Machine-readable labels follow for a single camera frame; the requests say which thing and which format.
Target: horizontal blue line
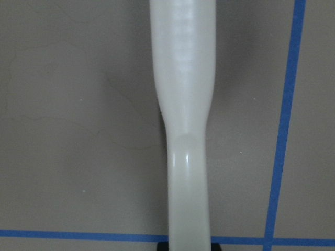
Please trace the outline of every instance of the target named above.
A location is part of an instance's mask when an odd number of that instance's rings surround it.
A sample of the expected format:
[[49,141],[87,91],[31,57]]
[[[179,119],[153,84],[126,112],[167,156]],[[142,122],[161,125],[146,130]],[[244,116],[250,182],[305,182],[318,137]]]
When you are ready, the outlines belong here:
[[[108,233],[25,231],[25,230],[0,230],[0,237],[78,239],[78,240],[89,240],[89,241],[154,242],[154,243],[168,241],[167,235],[108,234]],[[213,236],[211,238],[211,241],[214,243],[224,245],[263,245],[265,242],[265,238]],[[335,239],[274,238],[272,240],[272,245],[335,247]]]

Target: gray background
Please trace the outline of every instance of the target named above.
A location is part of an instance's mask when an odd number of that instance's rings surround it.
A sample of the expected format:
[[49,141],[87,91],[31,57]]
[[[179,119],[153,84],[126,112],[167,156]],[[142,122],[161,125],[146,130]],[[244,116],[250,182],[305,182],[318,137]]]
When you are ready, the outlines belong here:
[[[207,125],[213,236],[264,235],[293,4],[217,1]],[[333,0],[307,1],[278,238],[335,239],[334,12]],[[167,234],[149,1],[2,0],[0,43],[0,229]],[[2,238],[0,248],[155,244]]]

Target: white plastic object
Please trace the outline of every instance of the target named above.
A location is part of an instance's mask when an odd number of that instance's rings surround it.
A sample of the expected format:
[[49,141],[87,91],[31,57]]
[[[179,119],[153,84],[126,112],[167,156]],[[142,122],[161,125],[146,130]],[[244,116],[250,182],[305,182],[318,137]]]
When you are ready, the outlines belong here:
[[215,7],[215,0],[150,0],[154,79],[168,146],[170,251],[210,251],[205,132]]

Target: white plastic handle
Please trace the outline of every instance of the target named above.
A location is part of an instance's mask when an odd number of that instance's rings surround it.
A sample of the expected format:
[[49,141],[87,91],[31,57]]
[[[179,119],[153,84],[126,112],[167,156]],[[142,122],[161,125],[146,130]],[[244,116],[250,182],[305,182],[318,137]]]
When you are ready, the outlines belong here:
[[215,0],[150,0],[154,78],[168,146],[170,251],[210,251],[205,132],[215,12]]

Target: vertical blue line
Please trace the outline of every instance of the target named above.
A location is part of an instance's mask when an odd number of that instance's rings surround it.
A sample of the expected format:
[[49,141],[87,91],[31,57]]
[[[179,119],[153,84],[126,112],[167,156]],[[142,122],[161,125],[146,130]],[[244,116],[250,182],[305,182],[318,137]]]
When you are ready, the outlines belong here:
[[289,42],[287,57],[285,85],[279,121],[276,154],[272,174],[269,207],[267,210],[263,251],[271,251],[273,244],[274,229],[285,160],[286,143],[288,137],[288,128],[291,118],[295,79],[297,75],[300,43],[302,39],[305,5],[306,0],[295,0],[294,2],[291,39]]

